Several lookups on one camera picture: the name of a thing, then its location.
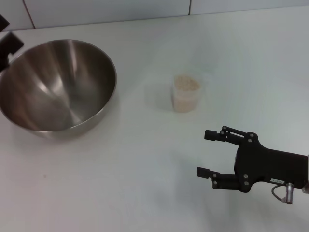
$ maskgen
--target tile grout line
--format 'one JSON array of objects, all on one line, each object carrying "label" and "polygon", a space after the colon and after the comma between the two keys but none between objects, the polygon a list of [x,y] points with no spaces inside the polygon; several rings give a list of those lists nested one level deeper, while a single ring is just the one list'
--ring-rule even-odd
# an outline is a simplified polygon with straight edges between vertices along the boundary
[{"label": "tile grout line", "polygon": [[191,4],[192,4],[192,0],[190,0],[190,5],[189,5],[189,14],[188,14],[188,15],[191,15]]},{"label": "tile grout line", "polygon": [[27,11],[27,14],[28,14],[28,16],[29,16],[29,19],[30,19],[30,21],[31,21],[31,24],[32,24],[33,28],[36,29],[36,28],[35,28],[35,25],[34,25],[34,23],[33,23],[33,21],[32,21],[31,15],[30,15],[30,13],[29,13],[28,7],[27,7],[27,5],[26,5],[26,3],[25,3],[25,0],[23,0],[23,4],[24,4],[24,6],[25,6],[25,9],[26,9],[26,11]]}]

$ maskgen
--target grains in cup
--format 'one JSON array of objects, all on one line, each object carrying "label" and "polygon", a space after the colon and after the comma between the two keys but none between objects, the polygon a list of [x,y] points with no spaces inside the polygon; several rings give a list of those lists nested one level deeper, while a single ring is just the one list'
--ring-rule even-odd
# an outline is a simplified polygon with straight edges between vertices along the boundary
[{"label": "grains in cup", "polygon": [[188,75],[179,75],[175,78],[175,87],[182,91],[194,91],[200,88],[199,83]]}]

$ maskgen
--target cable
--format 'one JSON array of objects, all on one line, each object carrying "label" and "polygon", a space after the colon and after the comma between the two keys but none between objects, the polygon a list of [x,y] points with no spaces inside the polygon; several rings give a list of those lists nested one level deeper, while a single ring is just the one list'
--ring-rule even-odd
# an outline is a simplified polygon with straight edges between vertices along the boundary
[{"label": "cable", "polygon": [[276,188],[280,187],[280,186],[281,186],[281,185],[276,185],[275,187],[273,187],[273,188],[271,189],[271,193],[272,193],[272,195],[274,195],[274,197],[277,198],[279,201],[285,202],[285,197],[283,197],[283,198],[281,199],[281,198],[278,197],[278,196],[275,194],[275,192],[274,192],[274,190],[275,190]]}]

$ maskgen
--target white tile wall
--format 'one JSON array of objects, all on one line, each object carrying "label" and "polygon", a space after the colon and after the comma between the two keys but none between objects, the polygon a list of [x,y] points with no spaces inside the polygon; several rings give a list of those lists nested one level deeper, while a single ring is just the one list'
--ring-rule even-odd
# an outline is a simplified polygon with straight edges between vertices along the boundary
[{"label": "white tile wall", "polygon": [[190,0],[26,0],[36,28],[188,15]]},{"label": "white tile wall", "polygon": [[192,0],[191,14],[309,5],[309,0]]},{"label": "white tile wall", "polygon": [[33,28],[22,0],[0,0],[0,15],[10,22],[4,31]]}]

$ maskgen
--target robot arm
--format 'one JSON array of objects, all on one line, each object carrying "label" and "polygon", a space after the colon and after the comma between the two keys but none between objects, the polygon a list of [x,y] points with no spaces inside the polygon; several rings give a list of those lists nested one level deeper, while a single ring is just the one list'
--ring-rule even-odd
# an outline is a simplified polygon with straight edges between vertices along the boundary
[{"label": "robot arm", "polygon": [[205,139],[211,141],[229,142],[238,145],[234,172],[221,174],[205,168],[197,168],[197,176],[210,178],[213,189],[239,190],[249,192],[254,183],[264,181],[286,186],[286,197],[279,200],[293,203],[293,190],[302,189],[309,193],[308,157],[263,147],[258,136],[252,132],[242,132],[226,126],[217,133],[205,131]]}]

